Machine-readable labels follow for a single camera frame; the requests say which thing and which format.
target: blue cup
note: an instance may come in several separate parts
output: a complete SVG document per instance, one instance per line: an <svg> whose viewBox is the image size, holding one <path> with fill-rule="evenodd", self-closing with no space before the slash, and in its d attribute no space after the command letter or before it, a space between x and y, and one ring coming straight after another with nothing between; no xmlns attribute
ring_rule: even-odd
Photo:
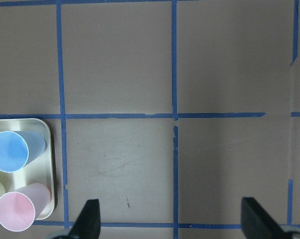
<svg viewBox="0 0 300 239"><path fill-rule="evenodd" d="M43 154L45 139L32 131L0 132L0 171L13 173Z"/></svg>

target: pink cup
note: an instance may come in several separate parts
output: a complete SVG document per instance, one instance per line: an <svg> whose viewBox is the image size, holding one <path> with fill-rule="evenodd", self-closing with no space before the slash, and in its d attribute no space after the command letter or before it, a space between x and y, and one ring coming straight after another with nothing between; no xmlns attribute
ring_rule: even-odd
<svg viewBox="0 0 300 239"><path fill-rule="evenodd" d="M29 228L50 202L50 192L41 183L33 183L0 197L0 224L12 232Z"/></svg>

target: metal tray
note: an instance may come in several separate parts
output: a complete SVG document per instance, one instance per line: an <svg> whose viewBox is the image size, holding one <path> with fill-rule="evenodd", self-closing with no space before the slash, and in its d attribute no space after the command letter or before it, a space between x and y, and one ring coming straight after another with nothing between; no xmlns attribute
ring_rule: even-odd
<svg viewBox="0 0 300 239"><path fill-rule="evenodd" d="M37 220L46 219L52 214L55 208L50 129L48 125L40 119L0 119L0 132L5 130L35 131L41 134L46 141L44 153L21 170L14 173L3 173L0 171L0 182L4 185L6 192L31 183L42 183L47 186L51 193L51 200L38 216Z"/></svg>

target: white tray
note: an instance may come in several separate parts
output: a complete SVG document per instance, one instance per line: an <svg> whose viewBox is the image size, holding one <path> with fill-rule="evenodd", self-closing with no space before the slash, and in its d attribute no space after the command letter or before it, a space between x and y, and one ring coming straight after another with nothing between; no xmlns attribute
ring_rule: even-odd
<svg viewBox="0 0 300 239"><path fill-rule="evenodd" d="M46 219L55 208L50 129L45 122L39 119L0 119L0 132L5 130L35 131L41 134L46 141L44 153L21 170L15 173L3 173L0 171L0 182L4 185L6 192L31 183L42 183L47 186L51 193L51 200L37 218L38 220Z"/></svg>

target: cup rim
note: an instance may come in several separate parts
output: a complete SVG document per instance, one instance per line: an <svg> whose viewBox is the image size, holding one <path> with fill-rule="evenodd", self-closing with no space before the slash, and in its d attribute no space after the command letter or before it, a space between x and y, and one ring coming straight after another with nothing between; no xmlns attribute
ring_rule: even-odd
<svg viewBox="0 0 300 239"><path fill-rule="evenodd" d="M17 231L17 230L12 230L12 229L9 229L8 227L5 227L2 223L1 223L1 221L0 221L0 224L5 228L5 229L7 229L7 230L9 230L9 231L11 231L11 232L22 232L22 231L24 231L24 230L27 230L28 228L30 228L30 226L33 224L33 222L35 221L35 216L36 216L36 208L35 208L35 206L34 206L34 203L31 201L31 199L28 197L28 196L26 196L25 194L23 194L23 193L20 193L20 192L7 192L7 193L5 193L5 194L3 194L1 197L0 197L0 200L2 199L2 197L4 197L4 196L6 196L6 195L8 195L8 194L21 194L21 195L23 195L24 197L26 197L29 201L30 201L30 203L31 203L31 205L32 205L32 208L33 208L33 212L34 212L34 215L33 215L33 219L32 219L32 222L30 223L30 225L29 226L27 226L26 228L23 228L22 230L19 230L19 231Z"/></svg>
<svg viewBox="0 0 300 239"><path fill-rule="evenodd" d="M25 141L25 139L24 139L20 134L14 132L14 131L5 130L5 131L1 131L1 132L0 132L0 134L3 134L3 133L13 133L13 134L16 134L16 135L17 135L19 138L21 138L21 140L25 143L26 148L27 148L27 158L26 158L24 164L23 164L19 169L14 170L14 171L6 171L6 170L0 169L0 171L1 171L1 172L4 172L4 173L14 173L14 172L17 172L17 171L21 170L21 169L26 165L26 163L27 163L27 161L28 161L28 158L29 158L29 148L28 148L28 144L27 144L27 142Z"/></svg>

